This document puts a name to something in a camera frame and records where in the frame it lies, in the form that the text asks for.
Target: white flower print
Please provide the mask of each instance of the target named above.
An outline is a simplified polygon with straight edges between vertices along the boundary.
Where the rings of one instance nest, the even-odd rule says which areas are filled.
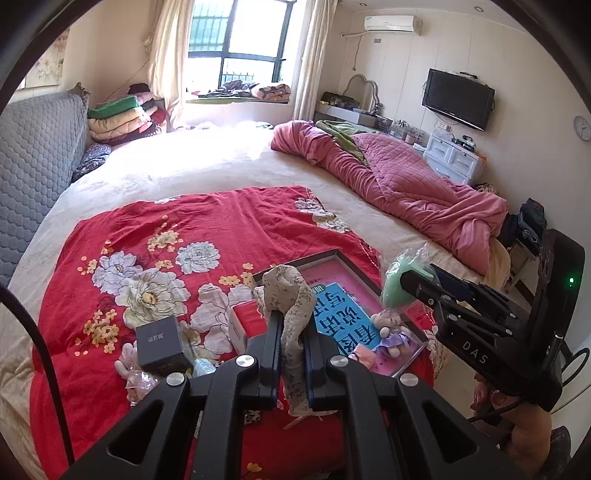
[[[220,287],[207,283],[199,288],[201,305],[191,315],[189,326],[198,332],[209,333],[203,341],[204,347],[218,355],[230,353],[232,344],[228,338],[228,315],[234,305],[252,300],[250,288],[240,284],[226,295]]]
[[[92,275],[92,283],[95,287],[99,287],[101,292],[116,295],[124,279],[142,273],[143,268],[136,265],[135,260],[135,255],[126,255],[124,252],[114,253],[110,257],[101,257],[100,267],[96,267]]]
[[[178,249],[176,264],[183,273],[203,273],[216,268],[220,252],[210,242],[196,242]]]
[[[129,328],[187,313],[183,302],[191,294],[173,272],[150,268],[141,275],[123,279],[121,284],[115,303],[127,307],[123,321]]]
[[[220,356],[216,353],[210,352],[201,344],[201,334],[194,328],[181,320],[179,322],[181,332],[189,341],[189,348],[191,349],[195,358],[206,358],[207,360],[218,360]]]
[[[298,198],[294,202],[295,208],[304,213],[326,213],[324,207],[314,199]]]
[[[321,228],[345,233],[351,230],[349,225],[339,220],[334,213],[327,212],[324,207],[315,199],[304,199],[300,197],[294,202],[295,208],[303,213],[311,213],[314,223]]]
[[[154,203],[168,203],[172,202],[173,200],[179,199],[180,197],[180,195],[177,195],[176,197],[166,197],[165,199],[156,200]]]
[[[312,220],[322,228],[327,228],[328,230],[334,230],[338,233],[345,233],[351,230],[349,225],[347,225],[344,221],[339,220],[334,213],[324,212],[322,215],[318,213],[312,214]]]

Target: red box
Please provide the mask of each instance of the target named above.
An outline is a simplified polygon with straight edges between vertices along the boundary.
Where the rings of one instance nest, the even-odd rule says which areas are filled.
[[[258,311],[256,300],[233,306],[229,320],[228,336],[238,355],[246,352],[250,338],[267,331],[267,323]]]

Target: bedroom wall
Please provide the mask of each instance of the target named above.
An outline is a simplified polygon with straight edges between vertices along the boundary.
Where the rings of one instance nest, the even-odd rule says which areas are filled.
[[[80,17],[71,27],[64,54],[63,75],[60,85],[25,88],[17,90],[11,102],[48,93],[64,92],[81,82],[92,93],[90,103],[98,100],[100,65],[101,23],[105,13],[105,3],[99,3]]]
[[[566,75],[528,34],[470,15],[426,9],[389,9],[349,13],[347,33],[363,31],[367,15],[409,14],[420,17],[423,34],[369,33],[361,37],[356,71],[352,70],[359,37],[329,45],[321,85],[341,92],[355,73],[375,80],[385,115],[404,119],[430,133],[438,120],[421,106],[429,68],[476,74],[496,90],[496,109],[486,132],[463,125],[456,137],[468,134],[488,158],[483,181],[493,182],[512,212],[528,197],[545,207],[550,227],[557,228],[591,252],[587,218],[587,186],[591,180],[591,142],[573,130],[573,118],[590,119]],[[331,32],[343,25],[335,24]],[[339,69],[331,58],[345,58]],[[587,262],[582,290],[567,339],[573,348],[591,333],[591,286]],[[526,282],[533,289],[535,271]]]
[[[150,30],[154,0],[102,0],[98,42],[98,101],[127,92],[130,83],[147,82],[148,54],[144,40]]]

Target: black cable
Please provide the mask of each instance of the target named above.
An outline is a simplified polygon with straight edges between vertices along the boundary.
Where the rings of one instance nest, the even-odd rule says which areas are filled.
[[[495,415],[500,415],[501,413],[505,413],[509,410],[513,410],[515,407],[518,407],[519,405],[521,405],[524,402],[524,400],[522,398],[520,398],[517,401],[514,401],[511,405],[507,405],[506,407],[503,408],[497,408],[496,410],[487,412],[487,413],[483,413],[481,415],[474,415],[473,417],[470,417],[468,419],[468,421],[470,423],[474,422],[474,421],[478,421],[478,420],[484,420],[484,419],[488,419],[490,417],[494,417]]]
[[[569,383],[571,383],[574,380],[574,378],[579,373],[581,373],[581,370],[584,368],[585,364],[587,363],[587,360],[589,360],[589,355],[591,355],[591,351],[587,347],[581,348],[581,350],[579,350],[577,353],[575,353],[574,355],[572,355],[567,360],[565,366],[562,367],[562,373],[564,373],[564,371],[570,366],[570,364],[572,364],[578,357],[580,357],[583,354],[585,355],[585,359],[581,362],[581,364],[579,365],[579,367],[574,371],[574,374],[572,374],[564,382],[562,382],[562,386],[563,387],[566,387]]]
[[[72,465],[74,463],[74,451],[72,450],[70,430],[68,429],[68,424],[66,421],[64,405],[61,402],[60,387],[57,384],[56,371],[53,368],[53,362],[51,361],[51,356],[49,354],[49,350],[47,349],[47,345],[43,340],[39,328],[27,312],[26,308],[23,307],[21,302],[18,301],[12,292],[10,292],[10,290],[8,290],[1,283],[0,303],[6,305],[6,308],[10,311],[10,313],[12,313],[17,318],[17,320],[29,334],[29,337],[31,337],[31,340],[33,340],[33,344],[37,348],[37,352],[39,352],[41,364],[43,365],[43,370],[45,370],[45,375],[47,377],[47,383],[49,384],[51,399],[53,400],[53,405],[56,408],[57,422],[60,426],[61,439],[64,442],[64,450],[66,451],[68,465]]]

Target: television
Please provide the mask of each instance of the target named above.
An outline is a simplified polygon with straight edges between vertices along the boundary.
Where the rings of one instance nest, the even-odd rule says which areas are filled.
[[[484,131],[495,103],[495,91],[470,78],[430,69],[423,106]]]

